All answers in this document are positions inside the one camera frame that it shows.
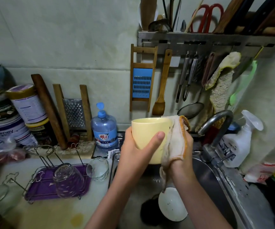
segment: stainless steel sink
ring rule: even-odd
[[[113,181],[114,175],[117,170],[118,160],[120,152],[113,155],[112,173],[110,182]],[[121,215],[120,222],[117,228],[154,228],[144,224],[140,218],[141,205],[152,198],[156,194],[159,194],[162,190],[162,182],[159,176],[160,165],[148,165],[138,184],[134,188],[130,195],[130,198],[125,206],[125,209]],[[230,223],[233,228],[249,228],[242,220],[236,204],[234,204],[234,198],[229,194],[226,185],[223,182],[223,175],[219,170],[214,168],[211,164],[205,164],[199,158],[199,155],[193,156],[193,169],[196,177],[201,186],[208,193],[212,201],[220,210],[225,219]],[[163,219],[155,228],[194,228],[189,215],[181,222],[172,222],[166,218]]]

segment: hand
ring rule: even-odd
[[[184,160],[175,160],[170,165],[171,177],[173,181],[175,179],[188,178],[189,180],[195,180],[196,176],[193,170],[193,138],[185,131],[187,140],[187,150]]]
[[[116,178],[122,183],[134,186],[145,171],[152,155],[162,143],[164,132],[158,132],[144,149],[135,146],[131,127],[126,130],[125,141],[121,148],[120,161],[117,167]]]

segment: chrome faucet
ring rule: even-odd
[[[213,115],[210,119],[208,119],[197,131],[197,133],[200,136],[204,136],[204,134],[208,131],[208,129],[217,121],[219,121],[221,118],[225,117],[225,121],[223,125],[221,126],[217,136],[214,138],[213,142],[211,144],[205,144],[203,146],[203,153],[202,157],[205,162],[211,162],[215,167],[221,167],[223,165],[223,160],[229,158],[231,155],[233,155],[232,152],[230,152],[227,156],[225,156],[223,159],[220,159],[218,154],[215,152],[216,146],[218,145],[219,141],[222,139],[223,135],[228,130],[230,124],[233,121],[233,112],[230,110],[223,110],[220,112],[217,112],[215,115]]]

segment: yellow cup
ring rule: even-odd
[[[143,149],[151,138],[159,131],[165,133],[165,138],[159,148],[155,151],[149,164],[161,164],[163,146],[166,143],[167,134],[171,126],[171,120],[168,118],[142,118],[131,121],[132,137],[138,149]]]

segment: scissors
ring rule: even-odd
[[[200,10],[202,8],[205,8],[205,11],[204,11],[204,15],[201,19],[200,26],[198,28],[198,33],[208,33],[209,32],[210,24],[211,24],[211,20],[212,20],[212,12],[213,12],[213,9],[215,7],[218,7],[220,9],[220,17],[221,17],[223,15],[224,9],[223,9],[222,5],[220,5],[218,3],[213,4],[211,6],[209,6],[207,4],[203,4],[199,7],[198,10]],[[194,32],[193,31],[193,24],[191,24],[191,32]]]

